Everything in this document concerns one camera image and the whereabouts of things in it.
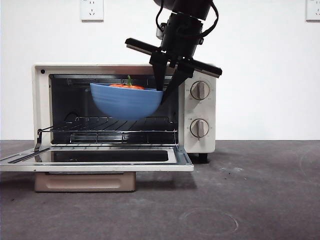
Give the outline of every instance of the control panel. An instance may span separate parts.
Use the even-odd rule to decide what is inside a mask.
[[[216,78],[197,71],[184,83],[183,145],[187,153],[216,147]]]

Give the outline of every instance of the oven cavity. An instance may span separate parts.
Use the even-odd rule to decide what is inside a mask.
[[[90,83],[126,84],[127,75],[50,74],[52,126],[38,130],[38,148],[43,133],[52,144],[178,144],[178,89],[149,117],[118,120],[95,105]],[[132,84],[156,88],[153,75],[131,75]],[[165,77],[167,86],[171,76]]]

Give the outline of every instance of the toaster oven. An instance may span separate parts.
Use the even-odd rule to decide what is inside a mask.
[[[35,65],[34,148],[1,159],[1,170],[35,172],[37,192],[134,191],[136,172],[193,171],[188,154],[205,160],[215,150],[217,76],[195,71],[152,116],[113,119],[95,106],[90,83],[127,75],[156,87],[151,65]]]

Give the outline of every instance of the wire rack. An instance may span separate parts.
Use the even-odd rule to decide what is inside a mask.
[[[53,144],[177,144],[177,123],[166,116],[151,116],[137,121],[111,117],[77,116],[56,126],[38,130],[53,133]]]

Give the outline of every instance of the open oven door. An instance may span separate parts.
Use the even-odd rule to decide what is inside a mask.
[[[116,173],[192,172],[183,146],[53,146],[29,149],[0,160],[4,172]]]

